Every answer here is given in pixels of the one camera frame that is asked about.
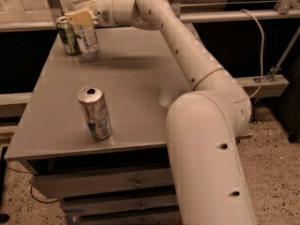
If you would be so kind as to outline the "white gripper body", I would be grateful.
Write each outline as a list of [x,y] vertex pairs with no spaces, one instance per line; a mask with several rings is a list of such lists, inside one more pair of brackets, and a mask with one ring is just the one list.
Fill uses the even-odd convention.
[[116,26],[113,17],[113,0],[96,0],[93,10],[100,26]]

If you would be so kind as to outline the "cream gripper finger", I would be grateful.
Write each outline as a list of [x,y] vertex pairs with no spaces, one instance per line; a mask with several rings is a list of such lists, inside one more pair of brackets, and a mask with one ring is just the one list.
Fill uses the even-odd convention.
[[66,18],[70,24],[93,25],[97,17],[89,9],[82,9],[67,12]]

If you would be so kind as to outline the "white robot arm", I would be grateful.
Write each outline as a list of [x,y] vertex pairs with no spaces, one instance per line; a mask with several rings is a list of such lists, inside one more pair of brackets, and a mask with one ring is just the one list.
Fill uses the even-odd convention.
[[173,13],[168,0],[69,0],[75,25],[154,25],[190,92],[166,117],[166,140],[183,225],[257,225],[236,139],[251,103],[243,87]]

